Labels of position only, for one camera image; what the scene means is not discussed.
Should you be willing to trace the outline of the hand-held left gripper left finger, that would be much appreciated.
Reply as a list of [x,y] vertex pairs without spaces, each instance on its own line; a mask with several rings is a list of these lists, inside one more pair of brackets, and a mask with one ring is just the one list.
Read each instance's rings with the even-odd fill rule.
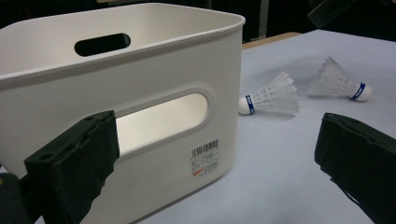
[[88,116],[25,159],[29,218],[79,224],[120,157],[115,112]]

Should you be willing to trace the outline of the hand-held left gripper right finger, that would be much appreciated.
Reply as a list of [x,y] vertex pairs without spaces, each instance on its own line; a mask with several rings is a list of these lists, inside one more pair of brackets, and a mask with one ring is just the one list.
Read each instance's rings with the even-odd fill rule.
[[326,113],[314,160],[374,224],[396,224],[396,139],[346,116]]

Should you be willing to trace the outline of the white shuttlecock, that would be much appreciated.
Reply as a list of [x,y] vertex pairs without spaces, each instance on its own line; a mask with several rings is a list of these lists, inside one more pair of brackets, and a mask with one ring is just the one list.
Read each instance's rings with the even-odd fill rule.
[[354,79],[332,57],[328,57],[318,70],[318,76],[310,84],[308,95],[313,97],[343,97],[353,101],[367,102],[374,89]]
[[255,92],[243,96],[238,102],[238,113],[253,115],[257,111],[266,114],[295,116],[300,109],[294,80],[281,72]]

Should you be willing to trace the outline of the white plastic bin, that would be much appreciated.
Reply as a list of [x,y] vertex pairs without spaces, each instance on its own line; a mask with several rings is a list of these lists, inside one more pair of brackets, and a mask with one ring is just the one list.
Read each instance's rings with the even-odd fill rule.
[[120,158],[83,224],[133,224],[226,174],[243,17],[136,4],[0,29],[0,165],[113,110]]

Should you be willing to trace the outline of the white metal stand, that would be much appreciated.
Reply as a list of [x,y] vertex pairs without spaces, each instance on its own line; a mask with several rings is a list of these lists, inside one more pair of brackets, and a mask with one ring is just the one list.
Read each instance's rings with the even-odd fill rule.
[[259,37],[266,37],[269,0],[261,0]]

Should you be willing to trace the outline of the pale blue table mat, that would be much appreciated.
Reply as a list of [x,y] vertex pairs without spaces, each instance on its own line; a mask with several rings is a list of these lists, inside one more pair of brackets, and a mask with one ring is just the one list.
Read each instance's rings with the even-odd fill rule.
[[[374,89],[371,100],[309,97],[321,63],[334,58]],[[313,31],[244,51],[242,87],[287,70],[300,112],[287,118],[240,117],[233,168],[134,224],[374,224],[314,160],[322,118],[359,120],[396,139],[396,42]]]

